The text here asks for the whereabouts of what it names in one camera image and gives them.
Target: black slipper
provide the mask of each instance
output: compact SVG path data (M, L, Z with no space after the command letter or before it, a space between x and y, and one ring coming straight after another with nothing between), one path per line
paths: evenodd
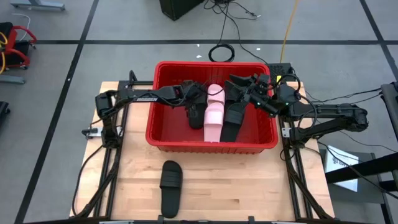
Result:
M180 208L182 188L182 169L178 163L166 161L163 164L160 188L162 189L162 215L173 218Z

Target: red plastic bin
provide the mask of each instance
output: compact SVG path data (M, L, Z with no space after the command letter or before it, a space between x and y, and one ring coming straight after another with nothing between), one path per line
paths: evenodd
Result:
M224 86L229 74L247 77L254 73L269 75L269 69L261 63L160 62L155 69L154 89L179 85L184 80ZM254 109L252 104L246 108L236 142L204 142L203 136L203 129L195 130L189 126L184 107L172 109L151 103L146 139L162 151L255 154L272 149L278 142L275 118L269 118L263 110Z

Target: black box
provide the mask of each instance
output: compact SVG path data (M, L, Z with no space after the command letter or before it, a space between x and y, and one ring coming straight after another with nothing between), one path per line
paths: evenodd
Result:
M204 0L159 0L162 12L176 21Z

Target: wooden tabletop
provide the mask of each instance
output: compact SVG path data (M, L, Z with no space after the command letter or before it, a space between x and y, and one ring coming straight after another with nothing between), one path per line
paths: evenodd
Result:
M118 82L103 82L100 92L117 88ZM303 85L300 92L305 94ZM180 210L175 220L246 221L248 216L258 221L295 220L286 164L279 158L280 133L275 148L255 155L163 152L150 146L145 139L149 105L134 103L129 106L112 219L156 220L161 214L162 165L166 160L173 160L183 169ZM311 119L304 119L302 127L310 124ZM88 140L84 160L100 145L100 138ZM306 146L318 150L316 140L309 140ZM95 155L81 175L75 202L77 212L98 188L104 152L102 149ZM320 156L306 149L301 150L301 155L309 191L325 211L334 216ZM102 215L107 192L104 198ZM301 216L305 217L299 190L298 199Z

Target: pink slipper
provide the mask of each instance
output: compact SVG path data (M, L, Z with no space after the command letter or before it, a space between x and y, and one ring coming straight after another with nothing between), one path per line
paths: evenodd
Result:
M217 85L217 84L211 84L209 88L207 89L207 105L210 105L212 103L218 102L224 105L225 102L225 92L223 90L223 87Z
M207 106L205 111L205 141L220 142L224 121L224 105L215 102Z

